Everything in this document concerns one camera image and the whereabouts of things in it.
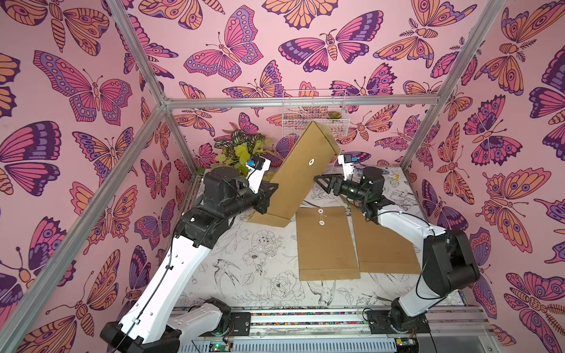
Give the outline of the brown kraft file bag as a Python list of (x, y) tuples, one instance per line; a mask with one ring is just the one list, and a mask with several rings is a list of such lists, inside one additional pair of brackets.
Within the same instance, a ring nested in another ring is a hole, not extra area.
[(296, 213), (301, 281), (360, 279), (344, 207), (304, 207)]

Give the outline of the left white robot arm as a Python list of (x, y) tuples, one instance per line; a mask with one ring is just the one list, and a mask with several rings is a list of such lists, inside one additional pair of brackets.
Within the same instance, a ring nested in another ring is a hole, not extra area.
[(270, 163), (248, 162), (242, 177), (232, 167), (218, 167), (203, 177), (204, 192), (185, 211), (172, 234), (163, 263), (138, 301), (117, 322), (107, 323), (100, 336), (113, 352), (178, 352), (202, 334), (231, 331), (231, 307), (206, 299), (199, 307), (173, 317), (175, 304), (194, 272), (219, 238), (241, 213), (266, 213), (276, 183), (263, 179)]

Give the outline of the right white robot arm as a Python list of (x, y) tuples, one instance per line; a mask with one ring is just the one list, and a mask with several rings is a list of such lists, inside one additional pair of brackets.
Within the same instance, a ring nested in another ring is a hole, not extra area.
[(466, 233), (433, 225), (405, 212), (384, 195), (383, 170), (367, 167), (358, 182), (341, 174), (313, 178), (326, 194), (344, 197), (366, 222), (383, 226), (422, 250), (422, 269), (416, 285), (391, 303), (388, 317), (397, 332), (407, 332), (429, 309), (453, 291), (476, 283), (481, 273)]

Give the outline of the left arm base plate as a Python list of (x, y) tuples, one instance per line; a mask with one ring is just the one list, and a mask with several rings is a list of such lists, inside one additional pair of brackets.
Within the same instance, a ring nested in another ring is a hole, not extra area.
[(200, 338), (207, 337), (239, 337), (249, 336), (251, 329), (251, 313), (250, 312), (232, 312), (229, 317), (223, 316), (219, 322), (219, 326), (210, 332), (200, 335)]

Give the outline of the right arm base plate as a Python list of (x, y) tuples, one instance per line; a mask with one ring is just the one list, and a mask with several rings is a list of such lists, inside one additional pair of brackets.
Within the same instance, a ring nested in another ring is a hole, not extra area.
[(368, 310), (364, 313), (372, 334), (430, 333), (431, 329), (424, 314), (410, 317), (401, 310)]

